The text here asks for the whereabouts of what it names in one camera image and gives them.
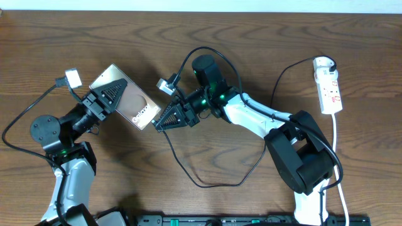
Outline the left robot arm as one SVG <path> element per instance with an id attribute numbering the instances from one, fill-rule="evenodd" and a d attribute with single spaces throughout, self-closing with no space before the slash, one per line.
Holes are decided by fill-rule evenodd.
<path id="1" fill-rule="evenodd" d="M 89 191 L 97 160 L 90 143 L 77 142 L 116 111 L 127 85 L 123 78 L 107 83 L 90 90 L 65 116 L 43 115 L 32 122 L 31 137 L 51 160 L 56 178 L 40 225 L 129 225 L 125 211 L 117 207 L 97 215 L 89 213 Z"/>

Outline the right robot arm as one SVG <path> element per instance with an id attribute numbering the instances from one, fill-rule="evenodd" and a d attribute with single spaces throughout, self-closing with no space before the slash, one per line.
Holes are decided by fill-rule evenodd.
<path id="1" fill-rule="evenodd" d="M 264 139 L 274 165 L 285 184 L 295 193 L 296 221 L 324 225 L 329 217 L 325 195 L 338 159 L 312 116 L 278 112 L 227 84 L 212 55 L 200 55 L 192 62 L 200 87 L 189 95 L 173 96 L 159 119 L 158 132 L 193 127 L 200 113 L 209 110 L 216 118 L 242 126 Z"/>

